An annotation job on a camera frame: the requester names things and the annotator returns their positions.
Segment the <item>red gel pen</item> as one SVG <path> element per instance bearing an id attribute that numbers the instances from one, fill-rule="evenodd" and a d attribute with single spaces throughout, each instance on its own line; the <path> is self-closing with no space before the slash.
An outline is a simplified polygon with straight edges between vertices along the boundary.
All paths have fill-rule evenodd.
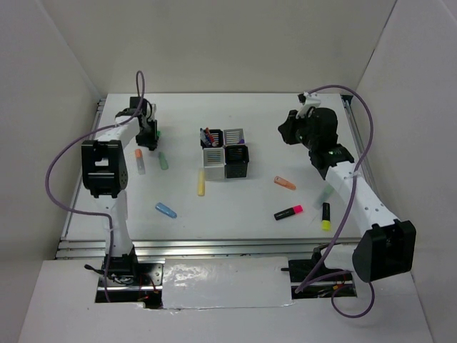
<path id="1" fill-rule="evenodd" d="M 213 146 L 214 145 L 213 137 L 209 133 L 209 130 L 208 129 L 202 129 L 201 131 L 203 132 L 205 146 L 207 146 L 207 147 Z"/>

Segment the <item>red ballpoint pen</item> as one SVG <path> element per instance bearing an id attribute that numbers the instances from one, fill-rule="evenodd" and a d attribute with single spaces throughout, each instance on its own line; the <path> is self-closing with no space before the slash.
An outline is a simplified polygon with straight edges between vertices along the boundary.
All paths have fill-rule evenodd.
<path id="1" fill-rule="evenodd" d="M 213 136 L 211 135 L 210 129 L 208 127 L 205 128 L 205 135 L 209 141 L 209 144 L 212 147 L 217 147 L 217 143 L 215 142 Z"/>

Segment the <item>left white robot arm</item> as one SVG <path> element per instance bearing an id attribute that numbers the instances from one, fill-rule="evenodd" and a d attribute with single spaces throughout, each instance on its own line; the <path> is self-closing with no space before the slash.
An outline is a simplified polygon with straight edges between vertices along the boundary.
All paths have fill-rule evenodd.
<path id="1" fill-rule="evenodd" d="M 84 187 L 94 198 L 97 210 L 108 216 L 103 220 L 106 247 L 101 271 L 125 285 L 140 279 L 141 268 L 127 229 L 129 175 L 124 148 L 131 140 L 149 151 L 157 148 L 155 113 L 155 104 L 132 96 L 129 107 L 115 116 L 114 128 L 81 145 Z"/>

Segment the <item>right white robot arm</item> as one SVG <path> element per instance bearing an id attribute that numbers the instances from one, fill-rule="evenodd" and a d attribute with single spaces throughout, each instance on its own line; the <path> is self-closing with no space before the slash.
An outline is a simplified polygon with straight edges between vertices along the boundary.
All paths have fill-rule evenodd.
<path id="1" fill-rule="evenodd" d="M 337 269 L 355 273 L 363 282 L 409 272 L 413 265 L 416 228 L 401 221 L 381 202 L 357 170 L 358 161 L 338 142 L 338 119 L 328 108 L 291 110 L 278 127 L 286 144 L 302 144 L 322 179 L 346 205 L 361 233 L 358 244 L 330 244 L 313 260 L 311 271 L 327 280 Z"/>

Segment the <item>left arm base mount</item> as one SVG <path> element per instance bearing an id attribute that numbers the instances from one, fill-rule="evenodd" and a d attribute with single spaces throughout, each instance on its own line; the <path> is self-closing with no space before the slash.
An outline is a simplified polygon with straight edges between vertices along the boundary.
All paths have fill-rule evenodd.
<path id="1" fill-rule="evenodd" d="M 99 277 L 95 302 L 102 303 L 140 303 L 149 309 L 163 306 L 162 289 L 164 277 L 163 263 L 139 262 L 133 271 L 109 272 L 104 280 L 102 267 L 95 268 L 85 264 L 84 269 Z"/>

